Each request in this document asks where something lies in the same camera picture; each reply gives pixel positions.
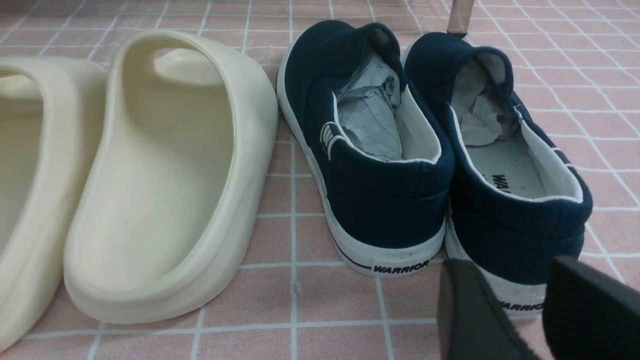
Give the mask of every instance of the shoe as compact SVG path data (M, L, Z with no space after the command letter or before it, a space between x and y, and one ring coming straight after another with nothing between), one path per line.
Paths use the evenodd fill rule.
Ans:
M104 322L173 318L213 299L242 262L275 142L275 92L248 56L162 30L119 48L107 91L65 284Z
M87 60L0 58L0 352L38 321L62 280L106 81Z
M454 158L413 97L382 24L304 31L280 66L280 107L316 179L341 258L375 277L423 270L441 247Z
M456 155L447 255L479 266L509 314L539 313L553 258L580 254L589 189L513 91L502 51L430 33L404 71Z

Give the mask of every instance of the white grout line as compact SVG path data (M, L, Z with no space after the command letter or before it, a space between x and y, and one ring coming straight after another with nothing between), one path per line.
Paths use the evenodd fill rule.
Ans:
M566 134L554 134L547 133L547 136L554 138L581 138L581 139L593 139L602 141L638 141L640 137L635 138L606 138L601 136L589 136L589 135L566 135Z
M612 254L608 252L606 254L602 254L599 252L583 251L581 255L587 256L589 258L640 258L640 252L631 253L631 254Z
M331 19L335 19L335 16L333 15L333 1L329 0L329 14Z
M249 37L249 22L251 21L251 5L253 0L249 0L249 5L246 9L246 22L244 24L244 36L242 38L242 53L246 52L246 39Z
M298 358L298 331L295 326L298 323L298 230L296 210L296 142L291 142L291 360Z
M200 350L200 337L202 335L206 306L207 305L205 304L200 307L200 310L198 312L198 322L196 323L195 335L193 336L193 344L191 345L191 360L198 360L198 351Z
M376 22L376 14L373 12L373 6L371 6L371 1L367 0L367 4L369 5L369 11L371 12L371 19L373 22Z
M375 278L376 293L378 293L378 302L380 303L380 316L382 317L382 329L385 333L385 344L387 346L387 357L389 360L395 360L394 345L391 342L391 332L389 331L389 319L387 317L387 307L385 306L385 296L382 293L382 281Z
M98 346L100 345L100 340L102 339L102 335L106 332L105 328L107 324L105 322L101 322L100 326L98 326L98 330L95 331L95 338L93 339L93 343L91 344L91 348L89 349L89 354L86 356L86 360L93 360L95 357L96 351L98 351Z
M198 30L198 36L202 36L202 32L204 31L204 27L207 24L207 19L209 16L209 12L211 10L212 1L207 1L207 7L204 10L204 14L202 15L202 22L200 23L200 29Z
M83 330L71 330L71 331L51 331L40 332L37 334L28 334L24 339L51 339L51 338L65 338L69 336L140 336L140 335L176 335L176 334L212 334L217 332L237 332L237 331L251 331L251 330L274 330L274 329L305 329L305 328L319 328L319 327L349 327L349 326L381 326L385 322L382 320L352 320L352 321L329 321L329 322L301 322L301 323L253 323L247 325L228 326L228 327L202 327L197 329L195 327L184 329L83 329ZM416 318L416 319L402 319L402 320L388 320L389 325L431 325L436 324L435 318ZM91 359L95 356L95 349L97 344L94 341L95 348L92 346Z

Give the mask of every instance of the slide sandal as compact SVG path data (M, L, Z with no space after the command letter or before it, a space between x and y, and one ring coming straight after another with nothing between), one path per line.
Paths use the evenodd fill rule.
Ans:
M273 86L248 56L176 31L123 44L65 248L72 302L145 323L219 294L246 252L277 125Z
M0 58L0 352L38 321L62 279L106 81L86 60Z

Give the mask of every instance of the canvas shoe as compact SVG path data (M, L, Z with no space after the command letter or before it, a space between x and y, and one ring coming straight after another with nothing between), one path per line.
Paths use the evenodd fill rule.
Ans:
M502 51L430 33L410 47L404 71L456 157L448 256L477 264L508 313L540 312L553 258L582 249L589 189L531 120Z
M414 274L438 252L454 169L399 53L381 24L322 21L289 48L276 86L337 252L376 277Z

